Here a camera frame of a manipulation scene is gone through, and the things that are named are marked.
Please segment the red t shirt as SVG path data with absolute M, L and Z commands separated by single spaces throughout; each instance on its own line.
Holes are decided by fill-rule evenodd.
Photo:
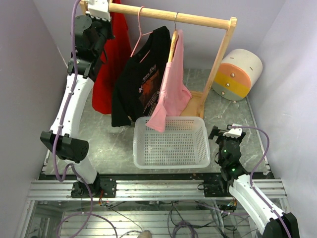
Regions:
M 92 107 L 95 111 L 111 114 L 114 86 L 131 55 L 128 26 L 122 13 L 112 12 L 114 39 L 104 45 L 103 62 L 92 91 Z

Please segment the pink wire hanger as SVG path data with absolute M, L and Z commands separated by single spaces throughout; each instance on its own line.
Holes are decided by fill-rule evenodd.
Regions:
M 143 9 L 143 8 L 144 8 L 144 6 L 141 6 L 141 7 L 139 8 L 139 11 L 138 11 L 138 14 L 137 14 L 139 37 L 138 37 L 138 40 L 137 40 L 137 42 L 136 42 L 136 44 L 135 44 L 135 46 L 134 46 L 134 48 L 133 48 L 133 50 L 132 50 L 132 52 L 131 52 L 130 57 L 133 57 L 133 56 L 134 56 L 134 54 L 135 54 L 135 52 L 136 52 L 136 49 L 137 49 L 137 47 L 138 47 L 138 45 L 139 45 L 139 43 L 140 43 L 141 38 L 153 33 L 153 31 L 150 31 L 150 32 L 147 32 L 147 33 L 143 33 L 143 32 L 142 32 L 141 22 L 140 22 L 140 16 L 141 16 L 141 12 L 142 12 L 142 9 Z

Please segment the black printed t shirt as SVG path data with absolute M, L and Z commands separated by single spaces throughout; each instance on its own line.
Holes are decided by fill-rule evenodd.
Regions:
M 128 59 L 114 86 L 111 126 L 131 125 L 140 117 L 152 115 L 158 104 L 170 45 L 170 31 L 162 26 Z

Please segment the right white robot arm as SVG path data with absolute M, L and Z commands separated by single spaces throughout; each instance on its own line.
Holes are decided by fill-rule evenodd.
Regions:
M 262 132 L 269 146 L 267 133 L 257 127 L 232 124 L 227 129 L 219 129 L 214 126 L 209 139 L 217 137 L 216 163 L 221 167 L 222 175 L 218 190 L 224 196 L 232 195 L 237 199 L 263 238 L 298 238 L 300 234 L 296 217 L 277 207 L 253 182 L 254 172 L 248 173 L 240 163 L 240 144 L 246 135 L 242 130 L 244 128 Z

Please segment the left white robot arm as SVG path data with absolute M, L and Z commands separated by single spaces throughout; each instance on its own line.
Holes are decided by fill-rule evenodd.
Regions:
M 72 18 L 72 52 L 68 62 L 66 89 L 57 116 L 48 132 L 40 136 L 42 143 L 53 156 L 56 178 L 59 175 L 57 159 L 72 167 L 80 182 L 85 182 L 84 192 L 95 197 L 101 191 L 96 181 L 97 171 L 88 159 L 89 143 L 79 139 L 79 124 L 83 109 L 103 64 L 104 45 L 114 38 L 111 21 L 90 15 Z

